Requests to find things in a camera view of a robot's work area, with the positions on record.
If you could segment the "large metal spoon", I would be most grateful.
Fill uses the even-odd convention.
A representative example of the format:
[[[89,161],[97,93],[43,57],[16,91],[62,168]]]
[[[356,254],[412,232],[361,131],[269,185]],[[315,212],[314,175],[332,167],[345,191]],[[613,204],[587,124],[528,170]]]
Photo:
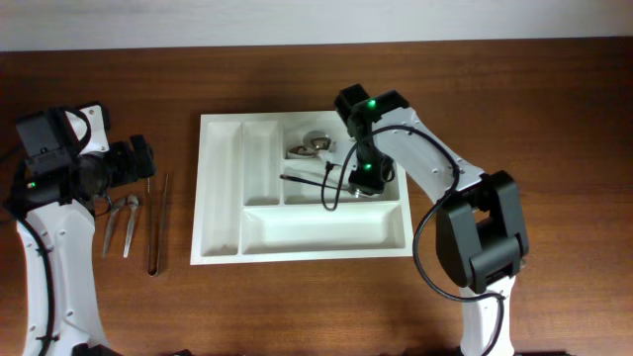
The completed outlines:
[[[286,150],[286,156],[288,159],[311,159],[316,158],[317,154],[317,149],[304,144],[291,145]]]

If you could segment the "long metal tongs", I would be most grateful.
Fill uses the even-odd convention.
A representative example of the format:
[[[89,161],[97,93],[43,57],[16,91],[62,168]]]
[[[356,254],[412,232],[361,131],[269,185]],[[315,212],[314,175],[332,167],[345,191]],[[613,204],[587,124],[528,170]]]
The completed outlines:
[[[152,180],[147,179],[147,212],[149,218],[147,274],[150,277],[156,277],[160,271],[161,239],[166,220],[169,174],[164,176],[162,189],[159,193],[154,192],[152,187]]]

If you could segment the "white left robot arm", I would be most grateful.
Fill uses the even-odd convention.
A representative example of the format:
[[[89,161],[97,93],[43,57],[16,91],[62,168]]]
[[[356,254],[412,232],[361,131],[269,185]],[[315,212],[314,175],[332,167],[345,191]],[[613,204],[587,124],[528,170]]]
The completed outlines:
[[[26,257],[26,355],[110,355],[93,271],[95,201],[156,172],[140,134],[110,143],[110,114],[92,102],[53,107],[16,122],[26,155],[5,209]]]

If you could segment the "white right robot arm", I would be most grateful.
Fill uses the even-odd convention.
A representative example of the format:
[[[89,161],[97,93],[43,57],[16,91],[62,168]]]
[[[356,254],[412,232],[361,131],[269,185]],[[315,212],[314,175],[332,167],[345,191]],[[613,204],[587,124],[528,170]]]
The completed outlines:
[[[335,111],[353,143],[335,161],[339,189],[379,195],[400,166],[431,200],[414,231],[412,257],[422,280],[461,304],[463,355],[512,355],[510,295],[529,251],[518,187],[505,171],[488,174],[456,154],[396,91],[375,97],[355,84],[339,92]],[[436,255],[458,294],[439,288],[419,257],[421,234],[435,222]]]

